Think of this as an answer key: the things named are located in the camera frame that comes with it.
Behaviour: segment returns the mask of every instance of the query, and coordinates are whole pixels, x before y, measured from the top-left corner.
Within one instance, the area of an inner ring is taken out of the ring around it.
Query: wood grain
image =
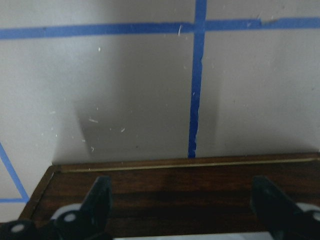
[[[44,224],[59,207],[82,202],[96,177],[108,175],[113,207],[106,230],[114,237],[262,231],[249,207],[253,176],[269,177],[296,202],[320,206],[318,159],[315,153],[177,160],[178,167],[162,167],[174,160],[57,166],[49,182],[44,177],[47,187],[31,219]],[[238,164],[210,165],[223,160]]]

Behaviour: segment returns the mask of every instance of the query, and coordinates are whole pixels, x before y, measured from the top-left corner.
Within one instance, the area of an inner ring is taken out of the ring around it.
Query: blue painter's tape line
[[[319,28],[320,17],[279,18],[271,21],[261,21],[261,19],[227,19],[210,20],[205,23],[206,31],[290,30]]]
[[[11,203],[26,203],[29,201],[29,197],[28,194],[24,188],[24,186],[22,185],[14,167],[12,166],[3,146],[0,143],[0,158],[6,168],[6,170],[8,171],[8,173],[10,174],[16,188],[18,189],[20,195],[21,195],[21,199],[20,201],[18,201],[18,198],[12,198],[12,199],[1,199],[1,201],[10,201]]]
[[[0,29],[0,40],[66,38],[94,35],[191,33],[189,22],[123,23]]]
[[[193,39],[188,158],[195,158],[197,149],[197,133],[202,78],[202,57],[204,55],[205,45],[206,12],[207,0],[196,0],[194,18],[195,33]]]

